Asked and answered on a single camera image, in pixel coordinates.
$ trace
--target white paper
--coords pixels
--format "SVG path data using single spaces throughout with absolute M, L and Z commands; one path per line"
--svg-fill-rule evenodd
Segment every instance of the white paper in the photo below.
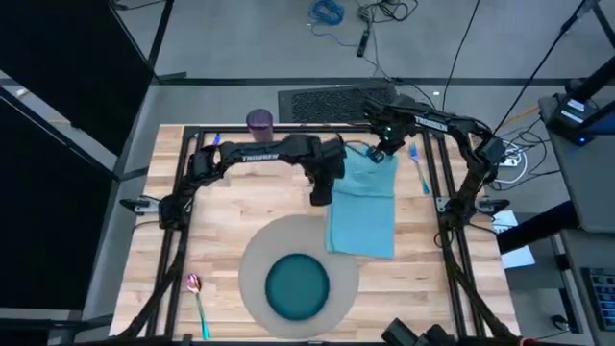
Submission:
M 506 232 L 513 226 L 517 226 L 519 223 L 515 218 L 512 210 L 503 210 L 494 215 L 496 218 L 493 221 L 493 229 L 496 233 Z M 514 268 L 525 265 L 532 265 L 536 263 L 534 256 L 531 254 L 529 247 L 526 245 L 521 249 L 511 251 L 502 255 L 502 263 L 504 269 Z

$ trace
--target wooden tabletop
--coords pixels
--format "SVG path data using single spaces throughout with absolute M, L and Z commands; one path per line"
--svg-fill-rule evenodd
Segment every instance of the wooden tabletop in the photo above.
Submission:
M 178 164 L 183 125 L 162 125 L 156 141 L 144 194 L 161 198 L 173 187 Z M 222 134 L 222 141 L 252 141 L 249 134 Z M 281 139 L 285 134 L 276 134 Z M 323 139 L 333 134 L 319 134 Z M 346 140 L 377 143 L 368 134 L 343 134 Z M 205 143 L 210 144 L 212 136 Z M 420 164 L 429 180 L 423 140 L 409 138 L 419 149 Z M 189 153 L 194 152 L 191 142 Z M 438 180 L 446 191 L 437 144 Z M 466 165 L 455 142 L 447 138 L 451 166 L 457 188 L 466 174 Z M 395 184 L 395 259 L 357 258 L 360 283 L 354 306 L 337 327 L 317 339 L 328 341 L 380 341 L 386 326 L 399 317 L 416 333 L 440 324 L 450 334 L 455 325 L 449 297 L 442 250 L 433 243 L 437 233 L 433 199 L 424 195 L 416 167 L 408 157 L 408 147 L 398 151 L 399 169 Z M 243 306 L 237 273 L 243 250 L 251 237 L 267 223 L 290 214 L 324 215 L 325 208 L 309 205 L 311 187 L 300 166 L 281 161 L 236 164 L 225 178 L 196 194 L 190 224 L 184 273 L 196 273 L 203 280 L 201 300 L 214 340 L 277 340 L 256 324 Z M 137 222 L 156 220 L 155 215 L 139 217 Z M 473 223 L 491 227 L 486 217 Z M 472 265 L 480 295 L 493 312 L 518 333 L 512 301 L 495 236 L 468 226 L 465 229 Z M 123 331 L 138 314 L 154 288 L 163 231 L 156 224 L 139 227 L 133 235 L 124 271 L 111 334 Z M 176 248 L 177 236 L 172 248 Z M 195 300 L 185 286 L 179 302 L 174 338 L 183 334 L 200 337 Z M 469 334 L 474 334 L 465 294 L 462 305 Z M 160 310 L 158 334 L 162 334 L 168 292 Z

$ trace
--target blue bowl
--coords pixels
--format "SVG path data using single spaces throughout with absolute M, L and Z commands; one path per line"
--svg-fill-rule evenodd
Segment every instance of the blue bowl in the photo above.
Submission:
M 265 280 L 267 302 L 279 316 L 291 321 L 315 316 L 325 306 L 329 289 L 325 268 L 305 254 L 278 259 Z

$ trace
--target fork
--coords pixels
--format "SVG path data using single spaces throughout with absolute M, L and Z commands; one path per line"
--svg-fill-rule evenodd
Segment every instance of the fork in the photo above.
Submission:
M 410 158 L 416 164 L 416 170 L 419 172 L 419 179 L 421 179 L 421 186 L 423 187 L 423 194 L 430 194 L 430 187 L 427 185 L 427 181 L 423 176 L 423 171 L 421 170 L 421 166 L 419 165 L 419 152 L 416 150 L 416 144 L 410 144 Z

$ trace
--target concrete floor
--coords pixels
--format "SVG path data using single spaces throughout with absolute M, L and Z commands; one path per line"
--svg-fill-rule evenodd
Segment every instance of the concrete floor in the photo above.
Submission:
M 145 2 L 122 1 L 129 6 Z M 483 1 L 459 56 L 455 77 L 527 78 L 578 2 Z M 352 0 L 339 3 L 346 9 L 343 23 L 316 30 L 335 33 L 345 42 L 357 42 L 364 27 L 354 16 L 357 4 Z M 422 1 L 407 21 L 378 25 L 375 33 L 383 70 L 400 77 L 448 77 L 475 4 L 474 0 Z M 615 0 L 603 0 L 601 4 L 615 24 Z M 145 56 L 151 49 L 162 7 L 163 4 L 157 4 L 119 13 Z M 185 71 L 190 78 L 370 77 L 373 66 L 356 58 L 354 48 L 341 47 L 329 37 L 315 37 L 309 32 L 308 7 L 309 2 L 299 0 L 177 0 L 155 69 L 158 74 Z M 372 43 L 367 56 L 373 60 Z M 589 13 L 560 41 L 538 77 L 586 76 L 614 52 L 595 15 Z M 141 111 L 126 170 L 147 165 L 160 123 L 242 123 L 245 114 L 254 108 L 266 108 L 277 116 L 277 92 L 301 87 L 307 86 L 152 86 Z M 432 96 L 436 106 L 440 105 L 443 86 L 419 87 L 429 95 L 440 91 L 439 96 Z M 495 126 L 519 89 L 451 86 L 446 109 Z M 400 86 L 398 90 L 421 98 L 410 86 Z M 529 87 L 513 114 L 535 105 L 539 97 L 559 91 L 562 88 L 557 86 Z M 36 102 L 34 95 L 28 97 L 32 99 L 25 98 L 24 102 Z M 612 99 L 615 87 L 607 87 L 600 97 Z M 48 109 L 39 113 L 51 119 L 59 116 Z M 536 117 L 533 114 L 518 121 L 502 133 L 528 125 Z M 542 124 L 534 129 L 546 137 Z M 541 150 L 528 152 L 530 165 L 540 159 Z M 101 160 L 107 160 L 104 153 L 100 155 Z M 547 160 L 539 171 L 551 169 L 557 169 L 557 163 L 548 145 Z M 503 176 L 517 173 L 513 170 Z M 119 186 L 118 199 L 135 198 L 143 185 L 144 180 L 137 179 Z M 522 212 L 540 212 L 568 199 L 559 174 L 535 179 L 509 192 L 490 194 L 509 199 L 511 208 Z M 122 208 L 111 212 L 84 318 L 113 312 L 134 220 Z M 549 315 L 563 311 L 556 291 L 515 291 L 512 296 L 524 335 L 536 337 L 556 332 L 548 321 Z M 80 338 L 101 337 L 106 332 L 83 333 Z M 587 335 L 575 336 L 574 340 L 561 335 L 553 340 L 590 344 Z

